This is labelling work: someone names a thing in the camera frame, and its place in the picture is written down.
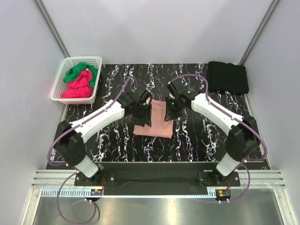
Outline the pink printed t-shirt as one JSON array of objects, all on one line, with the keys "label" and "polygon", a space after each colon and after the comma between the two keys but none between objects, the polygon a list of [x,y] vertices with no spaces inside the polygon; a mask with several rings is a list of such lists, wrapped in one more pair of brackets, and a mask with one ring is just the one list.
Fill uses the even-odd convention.
[{"label": "pink printed t-shirt", "polygon": [[151,127],[135,125],[133,134],[170,139],[173,135],[173,120],[165,121],[166,102],[152,100],[151,103]]}]

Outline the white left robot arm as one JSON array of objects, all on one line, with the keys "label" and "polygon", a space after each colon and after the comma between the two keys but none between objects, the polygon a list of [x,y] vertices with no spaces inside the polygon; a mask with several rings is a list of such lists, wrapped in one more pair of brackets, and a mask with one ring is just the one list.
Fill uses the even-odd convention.
[{"label": "white left robot arm", "polygon": [[101,129],[127,116],[139,126],[151,126],[151,101],[152,94],[141,87],[130,92],[121,91],[114,100],[92,114],[73,122],[60,122],[50,149],[95,186],[101,181],[103,168],[88,157],[86,142]]}]

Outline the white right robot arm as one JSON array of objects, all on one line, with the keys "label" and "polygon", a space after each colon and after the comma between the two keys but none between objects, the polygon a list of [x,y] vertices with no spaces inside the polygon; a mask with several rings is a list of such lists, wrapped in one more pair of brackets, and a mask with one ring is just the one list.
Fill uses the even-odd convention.
[{"label": "white right robot arm", "polygon": [[225,185],[234,170],[238,169],[246,157],[258,148],[259,139],[256,120],[235,114],[208,96],[207,91],[188,87],[174,79],[167,84],[169,90],[166,100],[165,121],[175,120],[188,108],[215,123],[226,135],[226,153],[212,172],[198,180],[207,187]]}]

